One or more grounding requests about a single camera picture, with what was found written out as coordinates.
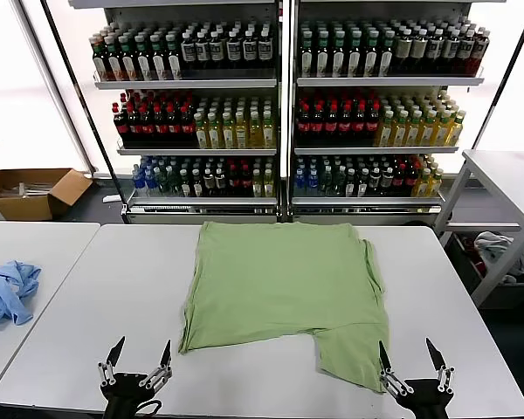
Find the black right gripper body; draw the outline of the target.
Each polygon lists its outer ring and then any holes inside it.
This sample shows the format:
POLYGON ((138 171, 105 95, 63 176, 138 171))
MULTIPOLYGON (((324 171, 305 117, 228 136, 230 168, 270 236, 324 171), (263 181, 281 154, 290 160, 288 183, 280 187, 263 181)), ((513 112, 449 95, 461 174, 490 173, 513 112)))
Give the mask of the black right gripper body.
POLYGON ((451 388, 440 385, 436 379, 406 380, 407 391, 399 393, 396 403, 408 409, 416 419, 448 419, 446 407, 454 396, 451 388))

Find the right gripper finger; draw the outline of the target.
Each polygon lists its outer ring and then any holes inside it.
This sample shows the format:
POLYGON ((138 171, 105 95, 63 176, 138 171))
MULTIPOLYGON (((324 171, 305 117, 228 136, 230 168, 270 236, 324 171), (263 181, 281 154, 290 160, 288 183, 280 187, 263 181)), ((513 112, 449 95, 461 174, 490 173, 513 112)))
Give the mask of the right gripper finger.
POLYGON ((429 338, 426 338, 425 342, 433 367, 437 372, 438 391, 452 392, 452 378, 455 373, 455 368, 446 364, 445 358, 429 338))
POLYGON ((392 397, 405 397, 413 393, 413 388, 406 385, 397 378, 390 364, 390 358, 387 354, 383 342, 379 341, 379 358, 380 358, 380 382, 392 397))

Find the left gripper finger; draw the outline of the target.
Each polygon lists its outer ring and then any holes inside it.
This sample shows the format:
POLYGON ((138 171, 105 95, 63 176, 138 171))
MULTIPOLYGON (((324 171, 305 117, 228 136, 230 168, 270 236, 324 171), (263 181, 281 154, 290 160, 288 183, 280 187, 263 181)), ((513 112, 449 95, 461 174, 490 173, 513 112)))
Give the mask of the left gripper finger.
POLYGON ((122 336, 120 340, 110 349, 106 360, 98 363, 100 385, 102 387, 114 385, 116 383, 114 378, 114 368, 118 362, 118 359, 120 358, 124 342, 125 337, 122 336))
POLYGON ((145 389, 161 389, 172 377, 171 369, 171 340, 162 352, 162 358, 158 367, 154 368, 144 379, 139 382, 139 386, 145 389))

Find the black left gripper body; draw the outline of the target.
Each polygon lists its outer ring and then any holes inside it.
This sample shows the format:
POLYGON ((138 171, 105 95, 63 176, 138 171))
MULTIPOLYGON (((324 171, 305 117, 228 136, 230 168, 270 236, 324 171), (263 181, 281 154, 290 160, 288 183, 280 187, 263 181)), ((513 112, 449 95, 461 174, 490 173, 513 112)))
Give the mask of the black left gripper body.
POLYGON ((101 393, 107 400, 103 414, 106 419, 132 419, 145 407, 155 402, 155 391, 141 386, 145 374, 116 373, 114 385, 101 387, 101 393))

